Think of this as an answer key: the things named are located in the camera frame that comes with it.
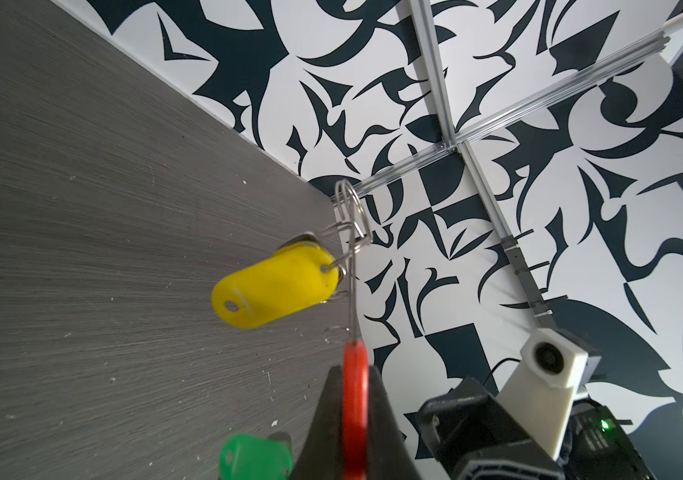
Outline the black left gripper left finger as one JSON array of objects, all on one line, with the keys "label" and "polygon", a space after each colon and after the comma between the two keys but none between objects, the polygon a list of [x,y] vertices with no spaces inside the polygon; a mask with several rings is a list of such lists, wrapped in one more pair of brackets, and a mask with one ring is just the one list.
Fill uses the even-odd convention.
[{"label": "black left gripper left finger", "polygon": [[331,367],[290,479],[343,479],[343,370]]}]

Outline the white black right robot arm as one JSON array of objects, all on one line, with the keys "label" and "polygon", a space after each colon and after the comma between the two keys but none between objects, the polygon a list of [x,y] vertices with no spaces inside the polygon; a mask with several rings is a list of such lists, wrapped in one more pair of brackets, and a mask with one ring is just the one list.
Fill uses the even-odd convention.
[{"label": "white black right robot arm", "polygon": [[421,445],[451,479],[651,479],[653,474],[609,408],[581,400],[550,456],[471,377],[415,414]]}]

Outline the yellow plastic key tag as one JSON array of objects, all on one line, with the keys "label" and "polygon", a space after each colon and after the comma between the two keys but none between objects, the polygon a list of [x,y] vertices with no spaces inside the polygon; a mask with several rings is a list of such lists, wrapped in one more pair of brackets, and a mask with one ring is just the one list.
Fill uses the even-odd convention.
[{"label": "yellow plastic key tag", "polygon": [[231,326],[263,326],[329,299],[340,279],[334,262],[319,243],[294,242],[221,279],[211,292],[211,305]]}]

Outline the green plastic key tag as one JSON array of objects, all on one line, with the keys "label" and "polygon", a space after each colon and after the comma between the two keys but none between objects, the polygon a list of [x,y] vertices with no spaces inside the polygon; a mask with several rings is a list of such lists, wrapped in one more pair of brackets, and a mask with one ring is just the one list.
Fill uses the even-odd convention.
[{"label": "green plastic key tag", "polygon": [[288,479],[293,470],[292,440],[279,431],[267,437],[231,436],[219,456],[219,479]]}]

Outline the silver metal keyring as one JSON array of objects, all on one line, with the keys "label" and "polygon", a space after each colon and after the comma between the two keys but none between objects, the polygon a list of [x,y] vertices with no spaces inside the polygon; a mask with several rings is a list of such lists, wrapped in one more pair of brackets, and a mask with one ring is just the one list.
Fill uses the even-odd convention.
[{"label": "silver metal keyring", "polygon": [[365,206],[349,180],[339,180],[334,186],[333,210],[336,221],[317,235],[320,245],[326,248],[325,241],[337,237],[341,241],[341,252],[333,255],[331,262],[321,266],[323,273],[337,273],[336,291],[330,296],[339,295],[349,300],[349,339],[361,340],[359,316],[357,316],[357,255],[371,244],[371,222]]}]

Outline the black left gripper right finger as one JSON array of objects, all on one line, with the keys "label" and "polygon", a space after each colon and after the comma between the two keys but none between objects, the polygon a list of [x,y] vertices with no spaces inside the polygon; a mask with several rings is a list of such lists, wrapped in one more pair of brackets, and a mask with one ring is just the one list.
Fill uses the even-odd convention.
[{"label": "black left gripper right finger", "polygon": [[376,367],[369,368],[367,479],[419,479],[419,472],[405,449],[387,390]]}]

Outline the grey wall hook rack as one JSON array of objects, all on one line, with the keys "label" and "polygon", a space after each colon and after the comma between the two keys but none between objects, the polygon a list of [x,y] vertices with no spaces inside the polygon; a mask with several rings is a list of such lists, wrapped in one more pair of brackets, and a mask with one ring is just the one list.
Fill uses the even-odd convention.
[{"label": "grey wall hook rack", "polygon": [[517,276],[521,288],[523,288],[523,293],[525,298],[527,298],[527,305],[533,312],[535,324],[537,324],[538,328],[557,330],[553,310],[549,308],[549,302],[543,298],[543,294],[539,286],[537,286],[535,278],[533,278],[533,271],[549,266],[549,262],[545,261],[529,266],[527,260],[525,260],[525,254],[523,254],[523,250],[519,246],[519,240],[531,234],[533,234],[532,229],[519,233],[517,236],[507,235],[501,238],[501,246],[503,246],[503,252],[505,252],[505,256],[507,256],[513,270],[515,270],[515,276]]}]

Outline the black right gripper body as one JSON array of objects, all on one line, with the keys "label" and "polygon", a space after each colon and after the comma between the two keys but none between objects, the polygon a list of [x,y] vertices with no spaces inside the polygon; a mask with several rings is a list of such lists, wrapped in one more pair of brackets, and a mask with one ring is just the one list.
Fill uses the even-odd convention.
[{"label": "black right gripper body", "polygon": [[561,479],[563,470],[477,380],[417,412],[419,436],[451,479]]}]

